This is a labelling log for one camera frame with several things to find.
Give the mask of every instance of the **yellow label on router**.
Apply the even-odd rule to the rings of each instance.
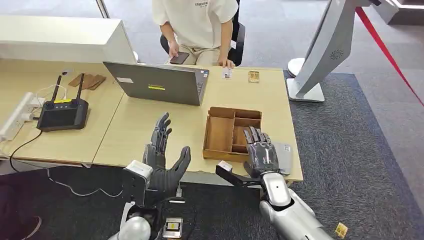
[[[63,103],[69,103],[72,101],[72,99],[62,99],[62,100],[54,100],[55,104],[63,104]]]
[[[165,88],[163,86],[160,85],[150,85],[148,86],[149,89],[154,89],[154,90],[162,90],[165,91]]]

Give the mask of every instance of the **wooden compartment box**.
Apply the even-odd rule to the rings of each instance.
[[[203,157],[243,163],[249,159],[244,130],[261,128],[262,113],[255,110],[211,107],[206,120]]]

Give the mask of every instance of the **beige pants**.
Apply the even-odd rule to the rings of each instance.
[[[179,51],[188,53],[184,65],[217,66],[220,57],[220,48],[207,49],[201,47],[179,46]]]

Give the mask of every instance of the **white power strip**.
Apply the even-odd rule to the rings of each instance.
[[[13,140],[24,125],[24,122],[32,120],[34,108],[40,108],[44,101],[45,99],[41,97],[37,100],[32,92],[25,93],[15,110],[0,128],[0,139]]]

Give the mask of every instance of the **black office chair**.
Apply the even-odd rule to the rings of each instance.
[[[235,42],[235,48],[231,47],[228,53],[228,59],[233,61],[236,66],[242,64],[243,49],[245,47],[245,33],[246,28],[239,22],[240,0],[237,0],[238,10],[232,19],[232,37],[231,40]],[[167,54],[170,53],[170,46],[168,40],[164,35],[160,36],[160,45]]]

